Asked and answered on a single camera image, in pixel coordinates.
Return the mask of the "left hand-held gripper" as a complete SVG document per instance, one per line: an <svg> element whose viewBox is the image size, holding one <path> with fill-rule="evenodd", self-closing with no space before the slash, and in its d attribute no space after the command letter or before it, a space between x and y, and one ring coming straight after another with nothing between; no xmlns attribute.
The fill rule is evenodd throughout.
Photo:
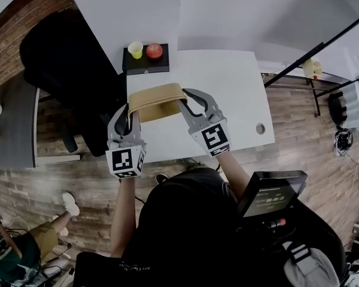
<svg viewBox="0 0 359 287"><path fill-rule="evenodd" d="M110 173L118 179L140 176L146 156L139 115L135 111L128 116L128 111L126 103L108 123L107 163Z"/></svg>

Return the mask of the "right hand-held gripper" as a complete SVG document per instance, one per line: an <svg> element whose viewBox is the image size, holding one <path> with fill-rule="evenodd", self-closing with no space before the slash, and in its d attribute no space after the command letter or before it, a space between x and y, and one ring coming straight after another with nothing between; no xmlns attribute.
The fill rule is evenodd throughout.
<svg viewBox="0 0 359 287"><path fill-rule="evenodd" d="M204 108L204 113L197 114L184 99L177 100L191 137L210 157L229 151L231 141L227 119L215 99L210 94L193 88L184 88L182 91Z"/></svg>

